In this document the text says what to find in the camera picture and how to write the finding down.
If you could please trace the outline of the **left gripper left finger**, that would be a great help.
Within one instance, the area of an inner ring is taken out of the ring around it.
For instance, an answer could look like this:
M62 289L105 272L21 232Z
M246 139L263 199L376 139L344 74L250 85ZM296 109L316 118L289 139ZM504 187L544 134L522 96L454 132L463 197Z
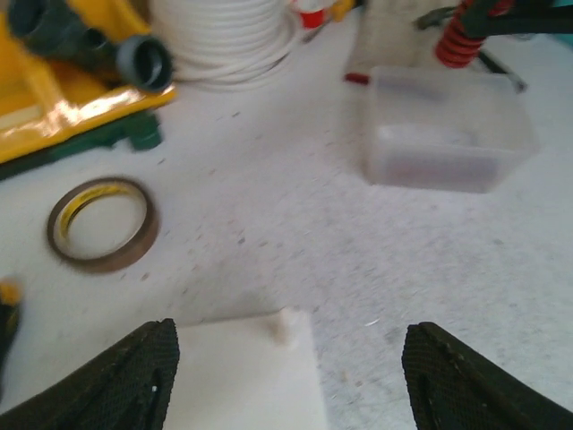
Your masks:
M180 350L171 318L146 322L1 415L3 429L161 429Z

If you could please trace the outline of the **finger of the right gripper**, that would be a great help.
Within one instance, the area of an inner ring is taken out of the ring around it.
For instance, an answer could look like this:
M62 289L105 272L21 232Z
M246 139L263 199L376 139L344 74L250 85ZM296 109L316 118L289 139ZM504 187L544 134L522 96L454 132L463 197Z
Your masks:
M460 13L463 32L474 39L512 34L571 34L572 5L536 1L471 1Z

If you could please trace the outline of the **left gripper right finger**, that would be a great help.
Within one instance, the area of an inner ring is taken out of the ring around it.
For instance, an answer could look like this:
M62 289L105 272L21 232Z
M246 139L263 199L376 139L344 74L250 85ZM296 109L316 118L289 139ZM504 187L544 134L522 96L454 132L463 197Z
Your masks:
M433 322L407 327L402 367L419 429L570 429L572 412Z

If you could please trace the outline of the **white peg base plate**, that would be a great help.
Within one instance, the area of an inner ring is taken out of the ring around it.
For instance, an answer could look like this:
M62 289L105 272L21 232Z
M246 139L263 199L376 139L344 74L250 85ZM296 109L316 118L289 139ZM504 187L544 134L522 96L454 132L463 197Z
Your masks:
M177 331L166 429L326 429L311 317L285 307Z

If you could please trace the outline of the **large black orange screwdriver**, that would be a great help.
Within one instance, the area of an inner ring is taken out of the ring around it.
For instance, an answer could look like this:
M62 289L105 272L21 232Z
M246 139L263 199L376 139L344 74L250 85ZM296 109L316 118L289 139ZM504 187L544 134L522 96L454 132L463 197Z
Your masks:
M12 347L20 322L22 291L12 279L1 279L1 369Z

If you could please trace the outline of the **short red spring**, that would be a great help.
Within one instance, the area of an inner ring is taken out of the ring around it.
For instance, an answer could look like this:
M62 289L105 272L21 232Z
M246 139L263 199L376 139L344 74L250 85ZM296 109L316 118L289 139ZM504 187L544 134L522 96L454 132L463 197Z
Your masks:
M434 54L449 68L464 68L473 62L484 41L497 33L500 18L514 1L462 1L443 31Z

